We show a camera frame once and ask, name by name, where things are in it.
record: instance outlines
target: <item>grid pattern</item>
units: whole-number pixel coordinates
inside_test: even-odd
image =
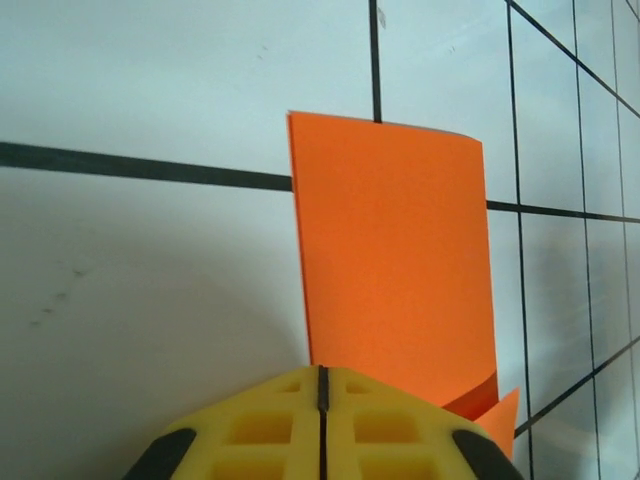
[[[549,429],[558,425],[558,418],[570,417],[571,412],[579,408],[590,413],[583,412],[572,425],[593,432],[593,445],[585,445],[584,450],[592,450],[594,462],[586,467],[566,467],[569,468],[569,477],[566,478],[574,478],[572,475],[578,473],[580,478],[623,478],[617,476],[620,471],[612,470],[607,462],[601,460],[609,455],[609,447],[602,441],[602,433],[605,432],[608,437],[617,435],[616,438],[631,439],[635,445],[635,458],[631,462],[633,471],[638,471],[640,463],[635,428],[638,422],[636,372],[640,369],[640,354],[634,348],[640,341],[640,303],[635,298],[640,285],[640,261],[634,248],[640,246],[640,227],[637,227],[640,224],[640,203],[635,193],[640,187],[637,181],[640,178],[640,145],[635,140],[640,132],[640,9],[636,0],[597,2],[597,8],[603,14],[597,26],[605,30],[609,42],[602,45],[611,47],[607,52],[608,46],[601,45],[601,50],[605,50],[603,53],[585,43],[585,39],[590,38],[585,32],[591,32],[595,26],[581,16],[581,2],[557,2],[551,11],[533,1],[507,0],[495,4],[491,7],[491,15],[497,21],[506,22],[503,25],[506,36],[500,41],[505,53],[501,61],[507,67],[505,80],[508,82],[505,85],[508,91],[502,95],[509,101],[510,132],[501,132],[507,153],[498,150],[498,142],[485,144],[488,196],[493,198],[487,201],[487,208],[492,228],[494,224],[504,223],[507,225],[504,228],[514,233],[517,241],[517,248],[511,253],[517,263],[514,272],[518,276],[518,314],[522,319],[522,325],[516,332],[522,337],[519,343],[522,375],[513,381],[523,387],[523,412],[516,430],[518,454],[524,459],[519,466],[526,468],[524,473],[530,479],[548,478],[545,463],[550,463],[550,458],[557,460],[554,452],[549,450],[553,443],[548,440]],[[389,38],[392,32],[391,28],[387,31],[386,17],[392,16],[394,8],[397,7],[382,5],[376,0],[368,3],[371,118],[376,122],[421,124],[420,117],[403,116],[407,105],[401,101],[399,90],[402,88],[391,83],[395,78],[394,64],[388,63],[389,51],[395,44]],[[629,32],[633,29],[635,39],[631,41]],[[527,53],[528,43],[536,43],[543,49],[545,62],[552,64],[557,73],[554,82],[537,71],[539,59]],[[455,51],[455,42],[451,48]],[[406,58],[400,61],[407,63]],[[551,127],[560,129],[562,158],[542,158],[547,153],[543,145],[546,137],[545,131],[537,128],[547,119],[529,116],[532,106],[528,99],[535,98],[532,92],[535,93],[536,88],[566,90],[559,95],[566,101],[563,108],[569,116],[558,117],[564,122],[562,124],[554,124],[553,119],[548,121]],[[447,127],[447,121],[443,117],[442,126]],[[428,116],[424,123],[432,126]],[[484,140],[484,132],[479,132],[477,137]],[[502,160],[505,155],[511,165]],[[605,163],[603,155],[612,155],[604,170],[601,167]],[[21,143],[0,143],[0,166],[291,191],[291,178],[286,174],[33,147]],[[497,186],[495,178],[504,172],[513,174],[513,191],[511,187]],[[565,188],[553,191],[540,188],[549,175],[557,175]],[[549,254],[535,232],[545,232],[546,238],[561,245]],[[554,257],[558,252],[562,258]],[[562,279],[552,281],[548,290],[541,289],[544,276],[541,277],[540,271],[533,268],[538,261],[536,257],[541,256],[547,257],[545,261],[552,264],[571,263],[568,271],[577,271],[578,276],[570,277],[568,282]],[[494,272],[495,263],[492,257]],[[606,291],[612,282],[618,286],[615,294]],[[567,288],[565,283],[570,283],[571,288]],[[554,304],[556,308],[541,305],[541,302]],[[575,365],[567,356],[548,350],[567,348],[562,342],[545,349],[538,341],[538,338],[544,338],[538,330],[549,328],[549,325],[540,326],[540,319],[564,318],[564,313],[558,316],[560,310],[575,323],[561,335],[564,343],[576,337],[576,343],[580,344],[571,348],[571,355],[577,359]],[[556,365],[541,359],[549,353]],[[549,381],[545,371],[558,368],[559,360],[566,362],[567,366],[560,369],[562,375]],[[612,379],[619,378],[626,378],[628,382],[610,385],[617,381]],[[614,395],[609,392],[617,392],[616,398],[610,398]],[[616,403],[617,397],[627,403]],[[609,410],[613,412],[616,408],[624,410],[627,407],[632,412],[633,424],[620,437],[619,431],[607,430],[613,427],[606,419],[611,416]]]

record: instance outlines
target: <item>orange sheet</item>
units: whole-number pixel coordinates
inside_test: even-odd
[[[514,390],[475,420],[475,423],[487,431],[491,439],[509,458],[513,458],[513,430],[518,413],[519,396],[519,391]]]
[[[464,392],[454,401],[441,406],[461,417],[475,420],[495,406],[498,399],[497,385],[498,374],[496,372],[473,390]]]
[[[306,113],[289,128],[312,362],[439,406],[484,385],[494,405],[481,144]]]

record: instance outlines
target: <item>folded orange paper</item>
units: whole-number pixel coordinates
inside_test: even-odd
[[[475,420],[509,458],[513,457],[513,432],[518,413],[518,398],[519,392],[514,390]]]
[[[498,388],[480,142],[308,113],[291,113],[289,129],[312,363],[473,420],[488,412]]]

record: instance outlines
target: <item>orange card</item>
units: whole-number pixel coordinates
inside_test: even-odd
[[[513,431],[518,414],[520,392],[514,390],[488,412],[475,420],[496,442],[504,454],[513,458]]]
[[[312,362],[440,406],[484,385],[490,408],[481,144],[307,113],[291,113],[289,128]]]

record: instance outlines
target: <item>yellow 3d-printed part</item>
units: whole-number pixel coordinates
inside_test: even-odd
[[[125,480],[521,479],[473,422],[344,368],[307,367],[173,423]]]
[[[197,435],[170,478],[316,480],[317,375],[301,368],[173,423],[165,433]]]
[[[473,480],[451,436],[473,422],[345,368],[331,368],[328,478]]]

